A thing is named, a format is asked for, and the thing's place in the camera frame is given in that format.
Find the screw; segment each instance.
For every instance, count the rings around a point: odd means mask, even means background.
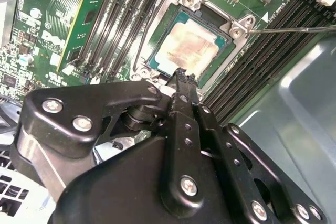
[[[306,210],[303,206],[301,206],[301,205],[298,204],[298,205],[296,206],[296,208],[298,209],[299,214],[300,214],[304,219],[309,220],[309,214],[308,214],[307,210]]]
[[[42,103],[42,108],[49,113],[58,113],[63,109],[63,106],[59,101],[50,99]]]
[[[239,129],[236,126],[231,126],[231,129],[234,133],[239,134]]]
[[[259,202],[253,201],[251,206],[253,212],[255,213],[255,215],[258,217],[259,220],[263,221],[267,220],[267,213],[264,207]]]
[[[158,92],[158,91],[156,90],[156,88],[153,87],[153,86],[149,86],[147,89],[149,90],[149,92],[151,92],[151,93],[153,93],[153,94],[157,94],[157,92]]]
[[[231,29],[230,35],[233,39],[239,39],[243,35],[243,31],[239,27],[234,27]]]
[[[315,209],[315,207],[309,207],[309,209],[316,218],[318,218],[319,220],[322,219],[322,217],[320,216],[319,212]]]
[[[211,113],[210,109],[208,109],[206,106],[203,106],[203,110],[205,111],[205,113]]]
[[[191,7],[194,4],[194,0],[182,0],[182,3],[186,7]]]
[[[197,186],[193,179],[189,177],[181,178],[181,188],[185,194],[195,196],[197,194]]]
[[[78,131],[89,131],[92,128],[92,123],[89,118],[85,116],[76,117],[73,122],[73,126]]]

